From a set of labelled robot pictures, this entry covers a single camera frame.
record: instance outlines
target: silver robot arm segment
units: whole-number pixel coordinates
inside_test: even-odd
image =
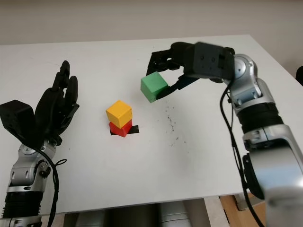
[[[278,116],[267,85],[257,77],[256,64],[243,54],[235,55],[231,100],[249,151],[243,157],[244,173],[251,192],[266,201],[267,226],[301,226],[302,152]]]

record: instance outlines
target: yellow cube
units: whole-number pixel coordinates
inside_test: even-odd
[[[122,101],[117,101],[106,110],[107,117],[118,128],[122,128],[132,117],[132,108]]]

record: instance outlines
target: red cube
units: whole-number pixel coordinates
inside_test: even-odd
[[[130,131],[131,127],[132,127],[133,123],[132,120],[130,120],[128,123],[126,123],[121,129],[118,128],[117,126],[115,126],[112,122],[109,123],[109,128],[110,131],[113,134],[125,137],[128,132]]]

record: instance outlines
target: wooden block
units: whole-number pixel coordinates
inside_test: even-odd
[[[167,87],[168,84],[158,72],[153,72],[141,79],[141,91],[150,103],[156,101],[157,94]]]
[[[128,123],[126,123],[121,129],[115,126],[112,122],[109,123],[110,131],[116,135],[125,137],[128,132],[130,131],[133,123],[132,120],[130,120]]]
[[[117,101],[106,110],[107,117],[118,128],[122,128],[132,117],[132,108],[122,101]]]

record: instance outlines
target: white wall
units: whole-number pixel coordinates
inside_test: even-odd
[[[303,65],[303,1],[0,2],[0,44],[234,34],[252,35],[294,76]]]

